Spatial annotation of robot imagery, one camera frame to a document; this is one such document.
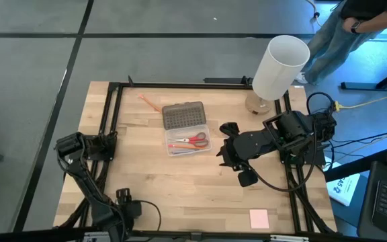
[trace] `small pink object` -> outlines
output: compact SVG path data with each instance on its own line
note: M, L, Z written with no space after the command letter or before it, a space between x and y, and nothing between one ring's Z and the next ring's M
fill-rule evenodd
M269 229L268 211L266 209L250 209L250 228Z

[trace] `wooden tabletop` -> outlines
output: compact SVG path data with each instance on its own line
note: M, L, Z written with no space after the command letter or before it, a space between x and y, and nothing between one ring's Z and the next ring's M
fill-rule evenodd
M79 131L97 134L108 82L91 82L81 116ZM226 135L219 131L225 122L237 122L241 132L263 129L262 121L276 115L271 111L256 116L245 108L249 90L124 88L118 117L118 143L111 162L105 193L116 199L120 188L130 188L132 199L154 202L162 213L162 231L293 233L292 213L287 192L277 192L258 182L242 188L237 173L219 166L216 157ZM169 157L165 147L162 115L138 97L141 93L158 106L201 101L210 129L212 150L195 155ZM306 114L306 94L302 86L289 89L293 110ZM251 165L271 184L286 188L284 166L277 151L252 160ZM304 166L307 174L309 165ZM307 182L308 197L319 216L336 231L333 211L323 174L314 168ZM54 225L60 225L75 210L83 195L67 176L60 195ZM136 230L156 230L157 211L148 204L135 221ZM249 210L267 209L269 229L251 229ZM298 201L300 222L305 219Z

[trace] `sneaker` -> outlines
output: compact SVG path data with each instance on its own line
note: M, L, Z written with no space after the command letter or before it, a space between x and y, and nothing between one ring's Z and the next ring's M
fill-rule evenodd
M306 77L304 76L304 73L298 73L295 77L295 81L301 83L301 84L307 84L308 81L306 80Z

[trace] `floor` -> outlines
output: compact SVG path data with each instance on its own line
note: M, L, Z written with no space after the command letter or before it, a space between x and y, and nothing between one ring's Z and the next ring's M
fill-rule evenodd
M52 226L62 188L62 171L52 148L56 139L77 130L90 81L127 81L128 75L134 81L190 83L201 83L205 77L252 77L269 42L269 38L83 38L79 45L80 39L75 42L75 38L54 34L75 37L87 2L0 0L0 33L36 34L27 38L0 35L0 153L5 156L0 163L0 233L13 228L37 150L46 127L52 126L48 120L62 80L68 82L67 92L54 132L50 132L50 146L41 154L46 158L25 230ZM321 22L334 5L318 3ZM200 0L195 4L188 0L105 0L93 4L85 33L308 36L318 30L310 22L311 15L311 5L303 0ZM76 47L77 56L72 53ZM339 88L340 82L377 82L385 76L387 31L353 52L322 85L307 85L306 90L307 94L324 91L343 105L352 106L384 97L387 92L344 91ZM323 104L318 97L311 109L323 108ZM387 132L387 99L343 110L335 118L335 140ZM354 144L339 151L348 153L358 147ZM386 147L387 140L356 154L369 155ZM340 220L337 224L340 231L355 235L354 227Z

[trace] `person's hand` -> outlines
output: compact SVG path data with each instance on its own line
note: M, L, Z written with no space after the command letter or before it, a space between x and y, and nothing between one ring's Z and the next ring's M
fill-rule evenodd
M346 31L346 32L349 32L349 33L352 33L352 25L355 24L356 22L358 22L359 20L356 19L355 17L348 17L344 23L343 23L343 29Z

